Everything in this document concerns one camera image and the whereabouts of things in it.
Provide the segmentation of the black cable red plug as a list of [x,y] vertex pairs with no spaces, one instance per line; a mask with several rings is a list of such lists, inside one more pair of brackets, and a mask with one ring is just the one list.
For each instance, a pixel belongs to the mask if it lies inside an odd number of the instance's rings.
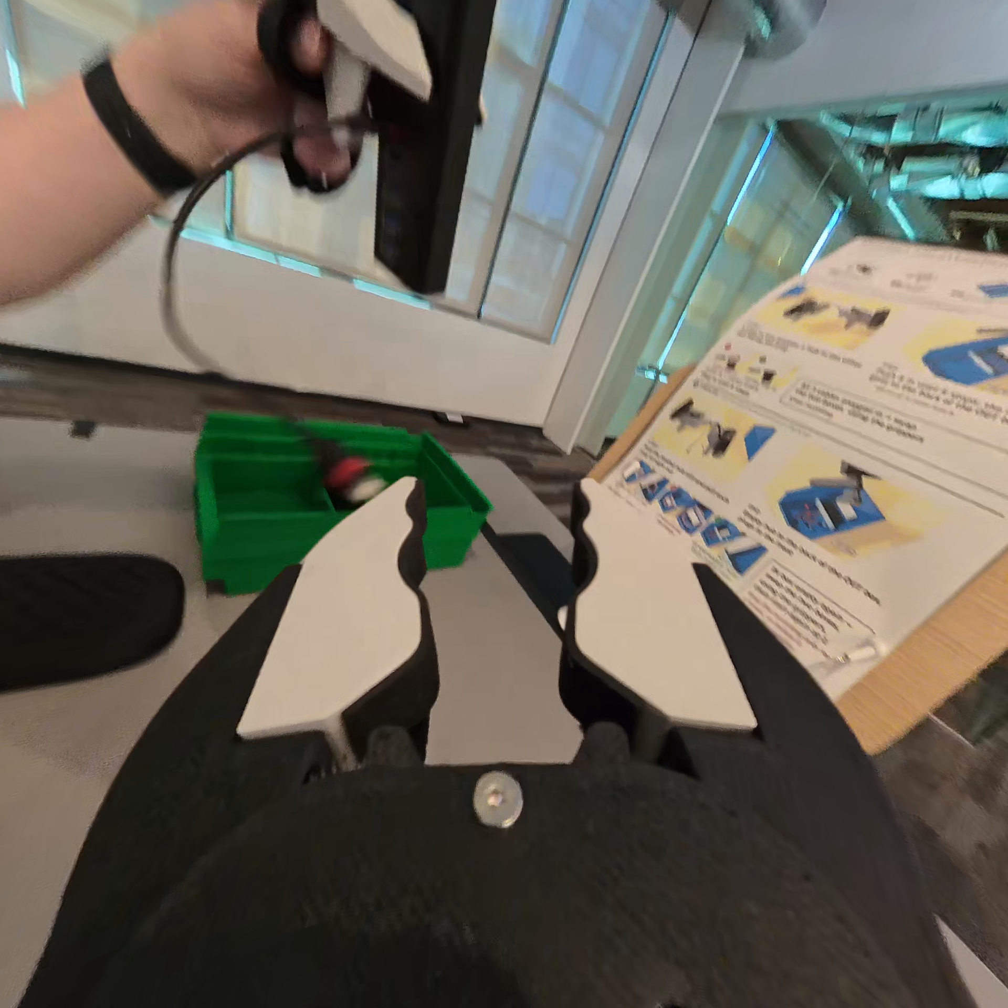
[[386,488],[386,480],[369,459],[331,437],[314,433],[306,423],[295,421],[294,429],[309,447],[335,509],[359,509]]

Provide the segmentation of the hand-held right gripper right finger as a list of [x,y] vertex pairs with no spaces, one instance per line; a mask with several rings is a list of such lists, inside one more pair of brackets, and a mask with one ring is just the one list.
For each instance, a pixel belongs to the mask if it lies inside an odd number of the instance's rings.
[[698,569],[655,521],[585,477],[575,486],[573,596],[558,689],[587,733],[619,727],[659,763],[673,731],[749,734],[757,717],[715,624]]

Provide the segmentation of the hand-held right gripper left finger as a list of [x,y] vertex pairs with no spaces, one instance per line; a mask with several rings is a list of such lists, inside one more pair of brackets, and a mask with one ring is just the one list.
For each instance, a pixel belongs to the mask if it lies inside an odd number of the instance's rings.
[[396,727],[425,753],[439,691],[426,575],[425,489],[398,479],[321,536],[299,565],[236,733],[320,733],[341,765]]

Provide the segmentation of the person's left forearm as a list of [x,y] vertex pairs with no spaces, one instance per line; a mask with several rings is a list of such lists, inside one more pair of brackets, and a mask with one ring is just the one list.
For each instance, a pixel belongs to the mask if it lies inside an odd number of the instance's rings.
[[129,162],[74,77],[1,121],[1,303],[87,267],[164,200]]

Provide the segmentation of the black wrist watch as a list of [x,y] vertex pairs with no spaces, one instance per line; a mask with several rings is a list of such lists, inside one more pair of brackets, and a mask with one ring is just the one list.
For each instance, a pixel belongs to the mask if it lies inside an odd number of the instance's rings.
[[81,72],[85,97],[110,140],[162,197],[192,188],[197,175],[150,129],[122,92],[109,56]]

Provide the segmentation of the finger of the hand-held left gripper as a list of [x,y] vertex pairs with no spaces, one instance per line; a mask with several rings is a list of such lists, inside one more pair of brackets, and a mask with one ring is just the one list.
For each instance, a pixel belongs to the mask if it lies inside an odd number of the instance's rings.
[[433,78],[413,14],[393,1],[318,1],[318,18],[333,39],[363,67],[427,101]]

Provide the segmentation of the person's left hand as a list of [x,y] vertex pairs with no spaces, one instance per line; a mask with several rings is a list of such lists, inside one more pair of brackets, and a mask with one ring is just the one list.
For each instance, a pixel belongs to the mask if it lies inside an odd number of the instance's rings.
[[293,126],[305,171],[341,185],[349,147],[321,129],[324,101],[297,93],[269,68],[258,44],[264,2],[192,2],[149,25],[110,59],[129,107],[185,168],[204,176],[264,134]]

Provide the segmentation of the round corrugated metal duct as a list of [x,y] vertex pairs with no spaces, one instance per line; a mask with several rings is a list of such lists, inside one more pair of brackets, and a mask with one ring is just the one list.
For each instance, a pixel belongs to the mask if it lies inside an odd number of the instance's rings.
[[774,60],[793,54],[823,18],[825,1],[655,1],[705,55]]

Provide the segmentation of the instruction poster on wooden board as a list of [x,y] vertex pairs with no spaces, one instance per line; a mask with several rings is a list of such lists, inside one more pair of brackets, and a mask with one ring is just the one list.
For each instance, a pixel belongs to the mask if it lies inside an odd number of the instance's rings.
[[686,368],[593,480],[740,601],[881,752],[1005,648],[1005,476],[799,423]]

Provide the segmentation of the large glass window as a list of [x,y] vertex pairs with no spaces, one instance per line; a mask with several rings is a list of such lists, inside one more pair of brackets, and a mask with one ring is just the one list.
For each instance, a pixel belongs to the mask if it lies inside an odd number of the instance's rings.
[[[425,299],[554,339],[667,21],[647,1],[497,2],[449,278]],[[419,303],[373,252],[375,171],[374,139],[333,197],[248,158],[224,185],[228,236]]]

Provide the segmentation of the green plastic bin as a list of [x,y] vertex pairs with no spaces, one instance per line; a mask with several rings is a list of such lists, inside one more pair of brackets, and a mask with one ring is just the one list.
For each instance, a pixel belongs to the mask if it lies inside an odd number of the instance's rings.
[[[337,441],[391,485],[423,486],[423,553],[429,570],[458,566],[493,505],[429,433],[312,420],[306,431]],[[206,583],[230,596],[255,594],[353,512],[335,503],[308,445],[281,419],[206,414],[194,451],[194,523]]]

